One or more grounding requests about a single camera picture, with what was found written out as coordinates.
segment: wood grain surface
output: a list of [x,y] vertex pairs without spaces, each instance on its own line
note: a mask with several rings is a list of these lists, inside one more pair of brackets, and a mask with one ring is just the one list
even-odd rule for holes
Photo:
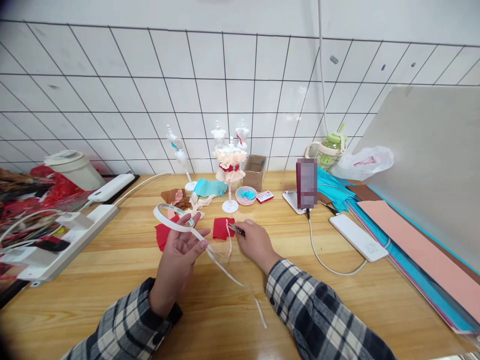
[[[214,179],[213,174],[200,177]],[[161,252],[153,209],[163,203],[162,191],[181,188],[186,182],[185,175],[165,175],[132,193],[116,217],[57,279],[27,287],[1,311],[3,330],[18,359],[58,359],[95,331],[111,303],[155,276]],[[295,187],[294,172],[268,172],[263,189],[275,198],[240,206],[233,217],[252,219],[265,227],[281,256],[330,285],[399,359],[434,359],[473,349],[450,331],[388,259],[368,263],[354,276],[338,276],[323,268],[312,252],[306,217],[297,215],[282,198],[283,191]],[[203,209],[206,215],[198,229],[211,228],[214,218],[228,217],[222,211],[225,199],[217,197]],[[327,266],[350,272],[363,257],[330,225],[331,216],[322,205],[311,212],[315,247]],[[216,250],[228,251],[227,241],[213,240],[211,233],[207,239]],[[231,257],[218,260],[245,288],[202,254],[191,283],[178,300],[183,318],[153,358],[299,359],[292,336],[265,296],[266,277],[242,254],[236,239]],[[263,310],[266,330],[254,295]]]

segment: white power strip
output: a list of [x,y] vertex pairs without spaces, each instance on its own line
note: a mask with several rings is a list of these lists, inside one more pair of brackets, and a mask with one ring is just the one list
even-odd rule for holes
[[[65,250],[56,254],[56,258],[47,266],[28,266],[18,276],[18,279],[27,280],[31,282],[52,281],[55,279],[63,269],[88,245],[90,241],[113,219],[113,217],[119,212],[119,208],[115,205],[99,205],[87,218],[93,221],[93,225],[88,229],[72,229],[66,233],[61,239],[68,241],[70,246]],[[45,250],[36,248],[36,252],[44,252]],[[10,261],[15,262],[15,258],[12,257]]]
[[328,221],[347,239],[365,259],[373,263],[389,254],[369,234],[362,230],[348,216],[341,214],[331,217]]

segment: pink paper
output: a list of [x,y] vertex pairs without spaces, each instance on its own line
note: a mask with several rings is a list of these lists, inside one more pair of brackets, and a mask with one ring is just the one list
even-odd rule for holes
[[385,201],[360,201],[363,211],[412,260],[480,323],[480,285]]

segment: hand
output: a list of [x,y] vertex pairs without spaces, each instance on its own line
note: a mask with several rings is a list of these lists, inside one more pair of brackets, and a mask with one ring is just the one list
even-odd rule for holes
[[272,247],[270,236],[265,229],[250,219],[236,222],[237,228],[245,231],[245,237],[237,234],[238,243],[246,256],[268,275],[275,263],[282,259]]
[[[191,214],[183,216],[176,223],[185,225]],[[195,225],[200,219],[198,212],[193,221]],[[210,229],[199,231],[205,237]],[[199,241],[191,232],[170,230],[166,240],[165,250],[160,259],[156,280],[148,295],[150,307],[154,313],[166,318],[175,301],[185,290],[194,271],[195,260],[208,246],[206,240]]]

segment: plaid shirt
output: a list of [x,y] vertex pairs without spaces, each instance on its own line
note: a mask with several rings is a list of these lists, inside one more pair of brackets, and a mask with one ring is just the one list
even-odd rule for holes
[[[95,333],[62,359],[145,359],[182,316],[177,304],[167,319],[150,309],[147,279],[110,306]],[[268,275],[266,294],[276,314],[290,329],[303,359],[395,359],[390,348],[353,315],[335,291],[290,261],[277,262]]]

